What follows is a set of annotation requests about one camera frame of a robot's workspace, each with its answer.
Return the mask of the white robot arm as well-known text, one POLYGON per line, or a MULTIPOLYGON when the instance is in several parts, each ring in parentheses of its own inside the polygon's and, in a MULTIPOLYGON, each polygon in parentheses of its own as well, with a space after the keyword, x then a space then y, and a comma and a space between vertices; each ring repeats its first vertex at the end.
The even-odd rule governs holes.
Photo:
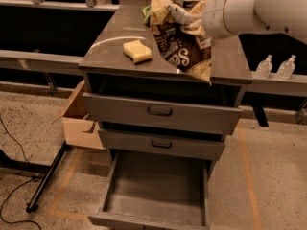
POLYGON ((177 23, 188 29, 203 27, 214 39, 284 34, 307 43, 307 0, 205 0, 196 15, 178 5, 168 10, 177 23))

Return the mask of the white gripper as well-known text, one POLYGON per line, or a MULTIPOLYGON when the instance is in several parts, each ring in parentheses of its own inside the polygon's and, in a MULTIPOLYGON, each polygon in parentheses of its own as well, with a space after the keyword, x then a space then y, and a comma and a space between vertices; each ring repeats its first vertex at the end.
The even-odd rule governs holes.
POLYGON ((188 25, 187 32, 190 35, 206 36, 206 32, 202 26, 202 14, 207 1, 198 2, 189 12, 178 4, 170 4, 167 6, 172 18, 181 25, 188 25))

